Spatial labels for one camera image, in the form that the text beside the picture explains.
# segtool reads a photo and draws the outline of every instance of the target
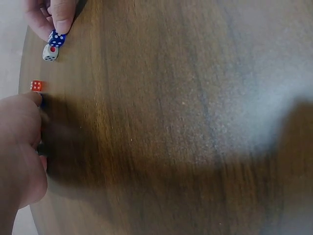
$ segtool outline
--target floor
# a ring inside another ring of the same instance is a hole
[[[0,1],[0,98],[18,93],[26,29],[20,1]],[[12,234],[38,235],[29,207],[19,211]]]

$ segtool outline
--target red die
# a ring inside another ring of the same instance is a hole
[[[30,89],[32,91],[41,92],[42,88],[43,88],[43,82],[42,81],[34,80],[30,83]]]

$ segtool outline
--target blue die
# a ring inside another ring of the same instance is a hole
[[[49,45],[52,47],[61,47],[65,42],[66,34],[60,34],[55,29],[49,35]]]

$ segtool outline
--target wood grain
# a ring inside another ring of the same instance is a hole
[[[89,0],[47,81],[41,235],[309,235],[313,3]]]

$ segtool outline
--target dice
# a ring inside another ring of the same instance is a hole
[[[52,47],[61,47],[65,42],[66,34],[57,33],[53,30],[48,38],[49,45]]]
[[[43,50],[43,60],[55,61],[59,55],[59,49],[57,47],[52,47],[47,44]]]
[[[30,83],[30,89],[34,92],[41,92],[43,89],[43,82],[38,80],[33,80]]]

